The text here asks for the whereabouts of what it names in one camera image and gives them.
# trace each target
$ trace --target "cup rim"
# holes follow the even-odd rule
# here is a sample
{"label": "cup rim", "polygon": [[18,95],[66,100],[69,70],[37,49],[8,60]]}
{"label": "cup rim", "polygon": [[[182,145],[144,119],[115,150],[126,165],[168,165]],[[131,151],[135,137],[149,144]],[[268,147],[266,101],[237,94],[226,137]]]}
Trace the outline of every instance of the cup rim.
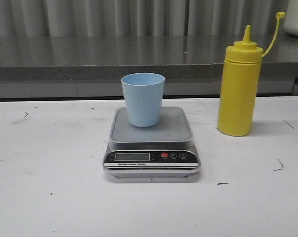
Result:
{"label": "cup rim", "polygon": [[[157,83],[146,84],[146,85],[135,85],[135,84],[130,84],[130,83],[127,83],[127,82],[123,81],[126,77],[129,77],[131,75],[136,75],[136,74],[158,75],[161,78],[161,80],[159,82],[157,82]],[[149,86],[149,85],[157,85],[157,84],[163,83],[165,81],[165,77],[163,75],[161,75],[161,74],[158,74],[158,73],[145,73],[145,72],[143,72],[143,73],[131,73],[131,74],[127,74],[127,75],[123,76],[120,79],[120,81],[121,81],[121,83],[126,84],[126,85],[132,85],[132,86]]]}

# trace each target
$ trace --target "bottle cap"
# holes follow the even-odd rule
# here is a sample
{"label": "bottle cap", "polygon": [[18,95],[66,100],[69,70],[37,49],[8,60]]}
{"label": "bottle cap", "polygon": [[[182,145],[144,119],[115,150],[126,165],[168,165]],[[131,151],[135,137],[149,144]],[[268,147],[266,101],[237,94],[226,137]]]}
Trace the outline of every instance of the bottle cap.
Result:
{"label": "bottle cap", "polygon": [[227,47],[225,59],[236,63],[259,63],[262,61],[263,49],[250,41],[251,26],[247,25],[242,41]]}

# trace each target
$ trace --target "red button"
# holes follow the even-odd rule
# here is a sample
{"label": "red button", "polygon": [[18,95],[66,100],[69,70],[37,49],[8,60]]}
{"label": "red button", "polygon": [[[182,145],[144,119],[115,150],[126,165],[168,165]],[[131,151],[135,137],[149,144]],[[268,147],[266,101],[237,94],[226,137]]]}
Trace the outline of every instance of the red button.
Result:
{"label": "red button", "polygon": [[162,157],[168,157],[169,155],[168,155],[168,153],[166,153],[166,152],[162,152],[162,153],[161,153],[161,156],[162,156]]}

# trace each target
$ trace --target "corrugated metal wall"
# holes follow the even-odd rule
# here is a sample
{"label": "corrugated metal wall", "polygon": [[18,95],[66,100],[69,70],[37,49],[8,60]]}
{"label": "corrugated metal wall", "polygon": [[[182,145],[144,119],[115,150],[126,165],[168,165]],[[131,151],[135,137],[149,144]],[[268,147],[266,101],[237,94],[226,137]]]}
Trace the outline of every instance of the corrugated metal wall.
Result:
{"label": "corrugated metal wall", "polygon": [[184,36],[274,31],[288,0],[0,0],[3,36]]}

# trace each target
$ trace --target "light blue plastic cup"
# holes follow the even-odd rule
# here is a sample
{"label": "light blue plastic cup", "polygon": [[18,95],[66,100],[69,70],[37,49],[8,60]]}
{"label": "light blue plastic cup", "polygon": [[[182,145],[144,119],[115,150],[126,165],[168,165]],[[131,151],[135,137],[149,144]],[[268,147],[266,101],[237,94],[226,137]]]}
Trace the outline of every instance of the light blue plastic cup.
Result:
{"label": "light blue plastic cup", "polygon": [[133,73],[121,78],[129,122],[150,127],[159,122],[164,76],[156,73]]}

